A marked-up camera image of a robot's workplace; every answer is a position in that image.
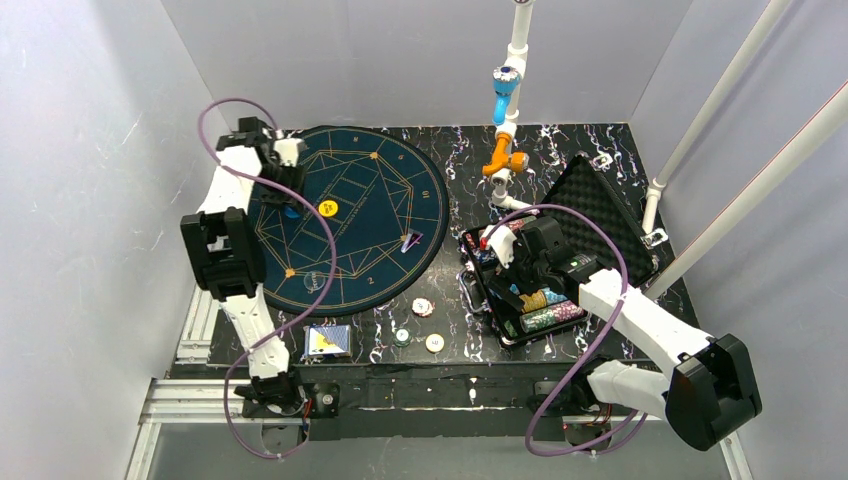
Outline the blue small blind button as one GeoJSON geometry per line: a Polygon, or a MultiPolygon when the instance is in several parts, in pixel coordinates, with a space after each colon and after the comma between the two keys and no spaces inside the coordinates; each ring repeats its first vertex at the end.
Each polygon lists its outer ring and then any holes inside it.
{"type": "Polygon", "coordinates": [[[301,217],[301,214],[297,210],[289,206],[284,208],[284,214],[290,219],[299,219],[301,217]]]}

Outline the yellow big blind button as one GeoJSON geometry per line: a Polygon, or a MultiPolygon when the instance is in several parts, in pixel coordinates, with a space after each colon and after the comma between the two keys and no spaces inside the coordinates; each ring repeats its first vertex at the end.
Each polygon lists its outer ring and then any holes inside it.
{"type": "Polygon", "coordinates": [[[336,216],[339,210],[339,204],[332,199],[324,200],[318,205],[318,211],[324,218],[332,218],[336,216]]]}

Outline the clear dealer button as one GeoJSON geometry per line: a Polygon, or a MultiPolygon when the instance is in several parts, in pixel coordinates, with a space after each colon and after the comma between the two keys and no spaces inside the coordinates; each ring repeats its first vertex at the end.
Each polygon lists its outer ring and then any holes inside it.
{"type": "Polygon", "coordinates": [[[327,284],[328,276],[319,271],[309,271],[303,276],[304,288],[309,294],[320,292],[327,284]]]}

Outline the red and white poker chip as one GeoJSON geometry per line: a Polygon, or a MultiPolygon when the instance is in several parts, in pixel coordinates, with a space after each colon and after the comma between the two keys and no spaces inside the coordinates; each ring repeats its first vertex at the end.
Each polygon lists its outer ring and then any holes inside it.
{"type": "Polygon", "coordinates": [[[419,317],[429,317],[434,313],[434,304],[426,298],[416,298],[411,304],[412,312],[419,317]]]}

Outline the yellow poker chip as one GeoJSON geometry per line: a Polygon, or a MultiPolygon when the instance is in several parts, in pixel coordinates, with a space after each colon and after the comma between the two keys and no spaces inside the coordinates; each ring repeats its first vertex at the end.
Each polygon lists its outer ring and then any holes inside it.
{"type": "Polygon", "coordinates": [[[425,347],[430,353],[439,353],[444,349],[444,346],[445,340],[440,334],[433,333],[428,335],[425,339],[425,347]]]}

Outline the green poker chip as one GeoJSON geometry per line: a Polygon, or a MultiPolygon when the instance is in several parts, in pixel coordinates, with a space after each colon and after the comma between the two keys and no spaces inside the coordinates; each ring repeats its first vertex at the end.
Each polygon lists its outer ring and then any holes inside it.
{"type": "Polygon", "coordinates": [[[407,347],[412,341],[412,335],[409,330],[399,328],[394,332],[393,344],[399,348],[407,347]]]}

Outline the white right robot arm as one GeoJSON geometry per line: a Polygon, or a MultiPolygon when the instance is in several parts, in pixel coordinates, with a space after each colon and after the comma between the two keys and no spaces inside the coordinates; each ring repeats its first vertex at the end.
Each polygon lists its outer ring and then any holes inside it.
{"type": "Polygon", "coordinates": [[[707,451],[762,413],[751,357],[736,336],[715,337],[670,314],[629,282],[623,254],[585,215],[584,222],[610,248],[618,266],[576,253],[559,223],[543,216],[518,231],[505,221],[487,229],[493,250],[511,283],[547,286],[605,326],[585,353],[536,407],[525,433],[531,453],[555,451],[533,442],[536,425],[561,393],[579,405],[620,405],[633,414],[666,421],[690,447],[707,451]]]}

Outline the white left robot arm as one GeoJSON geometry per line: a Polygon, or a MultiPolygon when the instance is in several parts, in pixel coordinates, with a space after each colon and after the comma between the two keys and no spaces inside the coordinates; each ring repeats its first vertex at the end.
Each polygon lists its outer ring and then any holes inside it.
{"type": "Polygon", "coordinates": [[[223,155],[206,197],[194,214],[183,216],[180,231],[198,287],[217,300],[233,324],[247,354],[250,384],[236,394],[263,405],[289,409],[302,401],[291,375],[285,343],[274,335],[274,323],[262,290],[267,269],[248,210],[254,179],[265,173],[292,172],[279,165],[278,135],[257,117],[238,120],[237,129],[219,138],[223,155]]]}

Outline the black poker chip case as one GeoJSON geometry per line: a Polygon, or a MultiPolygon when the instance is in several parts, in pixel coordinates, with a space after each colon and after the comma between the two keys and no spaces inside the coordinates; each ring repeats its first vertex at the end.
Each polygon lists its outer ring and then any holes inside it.
{"type": "MultiPolygon", "coordinates": [[[[618,268],[624,264],[631,285],[645,284],[660,267],[654,246],[646,240],[645,232],[635,219],[632,209],[623,202],[597,162],[584,155],[574,157],[565,171],[552,184],[543,199],[545,209],[522,213],[506,222],[516,235],[525,223],[537,217],[554,218],[565,240],[577,252],[570,261],[570,274],[577,280],[590,275],[592,268],[618,268]]],[[[485,294],[488,308],[484,313],[488,323],[505,346],[533,341],[550,333],[571,327],[587,317],[525,333],[519,323],[523,306],[518,295],[509,287],[510,267],[499,263],[481,265],[473,257],[480,249],[480,236],[485,226],[465,230],[460,238],[472,272],[485,294]]],[[[577,292],[556,292],[577,305],[577,292]]]]}

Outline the yellow chip stack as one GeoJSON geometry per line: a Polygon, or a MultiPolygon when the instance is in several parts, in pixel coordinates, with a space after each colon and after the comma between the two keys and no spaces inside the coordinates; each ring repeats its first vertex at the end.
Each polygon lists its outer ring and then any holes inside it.
{"type": "Polygon", "coordinates": [[[532,294],[521,294],[519,298],[523,302],[522,314],[532,313],[569,300],[567,296],[553,292],[549,288],[537,290],[532,294]]]}

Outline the green and purple chip row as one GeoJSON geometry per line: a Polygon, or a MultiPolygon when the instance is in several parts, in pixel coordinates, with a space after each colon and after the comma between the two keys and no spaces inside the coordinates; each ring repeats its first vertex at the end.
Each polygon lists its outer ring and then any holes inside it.
{"type": "Polygon", "coordinates": [[[584,316],[585,311],[581,307],[566,300],[526,313],[519,318],[519,323],[525,333],[535,333],[584,316]]]}

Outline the round dark blue poker mat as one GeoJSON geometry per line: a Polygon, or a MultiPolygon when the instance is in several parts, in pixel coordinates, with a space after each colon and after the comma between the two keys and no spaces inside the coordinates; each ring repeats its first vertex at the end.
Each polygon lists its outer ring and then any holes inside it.
{"type": "Polygon", "coordinates": [[[445,239],[449,198],[440,168],[382,131],[322,126],[297,136],[306,143],[304,198],[317,210],[332,199],[340,210],[290,219],[253,192],[248,215],[265,256],[267,304],[299,314],[321,297],[314,315],[344,316],[391,300],[425,272],[445,239]],[[328,276],[318,293],[304,288],[309,271],[328,276]]]}

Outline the boxed deck of playing cards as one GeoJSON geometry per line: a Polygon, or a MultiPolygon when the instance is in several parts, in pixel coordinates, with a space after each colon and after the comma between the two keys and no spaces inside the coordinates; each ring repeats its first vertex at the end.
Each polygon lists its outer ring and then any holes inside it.
{"type": "Polygon", "coordinates": [[[306,358],[343,358],[352,353],[349,325],[312,325],[305,331],[306,358]]]}

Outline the white thin diagonal pole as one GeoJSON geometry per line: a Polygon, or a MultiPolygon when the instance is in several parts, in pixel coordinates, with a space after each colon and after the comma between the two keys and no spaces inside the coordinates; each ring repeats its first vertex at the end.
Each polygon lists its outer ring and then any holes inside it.
{"type": "Polygon", "coordinates": [[[646,234],[651,234],[655,230],[658,206],[672,174],[730,95],[731,89],[739,82],[790,4],[789,0],[772,0],[767,3],[663,167],[650,181],[642,218],[642,229],[646,234]]]}

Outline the aluminium frame rail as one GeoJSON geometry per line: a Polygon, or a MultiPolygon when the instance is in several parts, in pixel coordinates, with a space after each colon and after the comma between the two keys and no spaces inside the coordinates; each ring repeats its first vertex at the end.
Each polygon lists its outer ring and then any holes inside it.
{"type": "Polygon", "coordinates": [[[227,446],[236,446],[231,426],[248,423],[223,379],[226,367],[212,364],[213,337],[219,303],[207,292],[192,291],[173,362],[162,378],[151,380],[142,404],[138,431],[128,462],[127,479],[151,479],[162,434],[170,425],[210,425],[222,433],[227,446]]]}

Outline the white diagonal frame pole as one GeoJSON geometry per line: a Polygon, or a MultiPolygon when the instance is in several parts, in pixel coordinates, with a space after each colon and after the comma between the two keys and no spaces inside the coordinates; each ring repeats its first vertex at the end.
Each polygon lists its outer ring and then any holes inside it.
{"type": "Polygon", "coordinates": [[[667,291],[846,122],[847,85],[842,84],[653,281],[644,295],[656,299],[667,291]]]}

